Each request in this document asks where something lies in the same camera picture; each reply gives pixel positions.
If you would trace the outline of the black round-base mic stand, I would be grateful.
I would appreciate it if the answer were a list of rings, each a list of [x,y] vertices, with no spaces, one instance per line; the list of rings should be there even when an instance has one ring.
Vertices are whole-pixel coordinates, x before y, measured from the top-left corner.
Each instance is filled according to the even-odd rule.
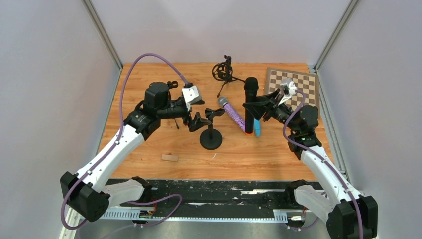
[[[225,109],[223,108],[219,108],[217,110],[212,110],[210,108],[205,109],[205,116],[211,123],[200,135],[200,144],[204,149],[215,150],[222,145],[223,137],[220,131],[214,129],[213,118],[222,116],[224,113]]]

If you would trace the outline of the black microphone orange end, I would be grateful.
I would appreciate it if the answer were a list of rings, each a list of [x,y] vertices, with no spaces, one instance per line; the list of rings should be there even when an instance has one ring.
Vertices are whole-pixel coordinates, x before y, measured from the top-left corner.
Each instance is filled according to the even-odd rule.
[[[259,89],[258,80],[255,77],[248,77],[244,82],[245,102],[254,102]],[[254,127],[254,116],[245,108],[245,133],[252,134]]]

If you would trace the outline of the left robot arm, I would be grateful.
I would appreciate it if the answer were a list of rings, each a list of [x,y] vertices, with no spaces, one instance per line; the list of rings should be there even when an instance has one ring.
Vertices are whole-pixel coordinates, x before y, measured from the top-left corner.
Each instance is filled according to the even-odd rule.
[[[182,118],[190,132],[210,124],[200,113],[191,116],[192,105],[204,104],[197,86],[186,84],[181,96],[173,100],[170,89],[177,86],[176,81],[151,83],[144,99],[123,120],[114,138],[76,173],[65,172],[61,176],[66,205],[94,222],[110,207],[143,198],[150,186],[139,177],[114,185],[106,183],[123,161],[160,127],[161,120]]]

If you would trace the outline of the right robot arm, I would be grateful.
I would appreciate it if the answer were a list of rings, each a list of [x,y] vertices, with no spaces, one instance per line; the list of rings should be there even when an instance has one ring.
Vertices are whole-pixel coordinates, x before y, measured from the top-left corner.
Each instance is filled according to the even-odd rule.
[[[289,149],[307,166],[319,181],[324,194],[310,184],[296,181],[291,187],[293,201],[311,210],[325,223],[332,239],[373,239],[378,235],[378,204],[372,196],[364,196],[335,167],[317,138],[318,108],[303,101],[292,110],[282,102],[277,89],[258,96],[245,92],[243,106],[247,117],[264,121],[274,118],[283,124],[283,137]]]

